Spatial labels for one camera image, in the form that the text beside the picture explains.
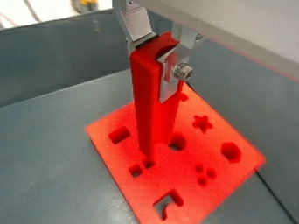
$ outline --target hole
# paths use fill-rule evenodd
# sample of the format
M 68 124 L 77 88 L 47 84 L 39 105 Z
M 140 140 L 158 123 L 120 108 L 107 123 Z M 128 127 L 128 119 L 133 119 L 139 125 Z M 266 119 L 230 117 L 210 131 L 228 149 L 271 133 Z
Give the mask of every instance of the hole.
M 231 163 L 239 162 L 242 153 L 239 147 L 232 142 L 222 144 L 220 152 Z
M 184 94 L 184 93 L 180 94 L 180 100 L 182 100 L 183 102 L 186 102 L 186 101 L 188 100 L 188 96 L 187 96 L 187 94 Z
M 192 123 L 192 127 L 200 129 L 202 133 L 207 132 L 207 129 L 212 128 L 208 117 L 204 116 L 194 116 L 195 122 Z
M 216 177 L 215 169 L 212 169 L 211 167 L 207 169 L 207 176 L 211 179 L 215 179 L 215 177 Z
M 131 175 L 133 178 L 138 178 L 143 173 L 143 170 L 142 170 L 139 164 L 135 164 L 133 166 L 131 166 L 128 168 L 128 171 L 131 172 Z
M 198 182 L 199 182 L 200 186 L 206 186 L 207 185 L 207 179 L 204 177 L 199 177 L 198 178 Z
M 144 159 L 143 164 L 144 164 L 144 168 L 150 169 L 155 165 L 155 162 L 148 159 Z
M 131 133 L 125 126 L 123 126 L 120 129 L 116 129 L 113 132 L 108 134 L 108 137 L 113 144 L 119 144 L 121 141 L 124 141 L 131 136 Z
M 168 144 L 168 147 L 174 150 L 174 151 L 180 151 L 184 148 L 186 145 L 186 140 L 182 134 L 179 133 L 174 133 L 172 134 L 172 141 Z
M 154 203 L 154 208 L 155 211 L 158 212 L 160 218 L 163 220 L 167 219 L 167 212 L 166 208 L 168 207 L 170 204 L 175 204 L 178 207 L 183 205 L 183 198 L 180 194 L 175 191 L 171 190 L 155 203 Z
M 203 165 L 202 164 L 196 164 L 195 171 L 196 172 L 203 172 Z

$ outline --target circular hole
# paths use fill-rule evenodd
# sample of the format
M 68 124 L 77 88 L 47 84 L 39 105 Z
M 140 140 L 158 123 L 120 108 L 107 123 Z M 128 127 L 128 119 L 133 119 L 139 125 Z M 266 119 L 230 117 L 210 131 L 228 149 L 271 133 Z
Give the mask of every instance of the circular hole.
M 198 179 L 198 182 L 199 182 L 200 186 L 206 186 L 207 185 L 207 179 L 204 177 L 200 177 Z
M 174 133 L 172 134 L 172 141 L 168 144 L 168 147 L 174 150 L 174 151 L 180 151 L 184 148 L 186 145 L 186 140 L 182 134 L 179 133 Z
M 180 94 L 180 100 L 182 100 L 183 102 L 186 102 L 186 101 L 188 100 L 188 96 L 187 96 L 187 94 L 184 94 L 184 93 Z
M 211 179 L 215 179 L 216 177 L 216 172 L 212 168 L 208 168 L 207 169 L 207 176 L 211 178 Z
M 195 171 L 196 172 L 202 172 L 203 171 L 203 165 L 202 164 L 196 164 Z

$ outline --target shape sorting board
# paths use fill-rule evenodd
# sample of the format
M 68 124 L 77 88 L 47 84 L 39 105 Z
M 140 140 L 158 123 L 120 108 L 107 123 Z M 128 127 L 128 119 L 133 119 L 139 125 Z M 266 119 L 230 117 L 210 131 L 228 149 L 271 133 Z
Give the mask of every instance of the shape sorting board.
M 199 223 L 266 161 L 187 85 L 172 141 L 155 146 L 154 161 L 138 149 L 133 103 L 87 132 L 142 223 Z

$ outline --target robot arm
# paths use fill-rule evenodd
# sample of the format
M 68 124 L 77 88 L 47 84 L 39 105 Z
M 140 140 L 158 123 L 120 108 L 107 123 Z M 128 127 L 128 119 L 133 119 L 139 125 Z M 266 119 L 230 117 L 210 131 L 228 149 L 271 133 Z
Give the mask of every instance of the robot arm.
M 299 4 L 295 0 L 135 0 L 135 3 L 299 80 Z

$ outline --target small square hole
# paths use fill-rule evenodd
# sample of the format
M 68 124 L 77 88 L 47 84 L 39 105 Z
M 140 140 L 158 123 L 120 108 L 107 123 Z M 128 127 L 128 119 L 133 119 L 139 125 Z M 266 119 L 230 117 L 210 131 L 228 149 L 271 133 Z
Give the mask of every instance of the small square hole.
M 133 166 L 131 166 L 128 171 L 131 172 L 131 175 L 133 178 L 138 178 L 143 173 L 143 170 L 142 170 L 139 164 L 135 164 Z
M 108 137 L 113 144 L 119 144 L 121 141 L 124 141 L 131 136 L 131 133 L 125 126 L 123 126 L 120 129 L 116 129 L 108 134 Z
M 150 169 L 155 165 L 155 161 L 151 161 L 148 159 L 143 160 L 144 168 Z

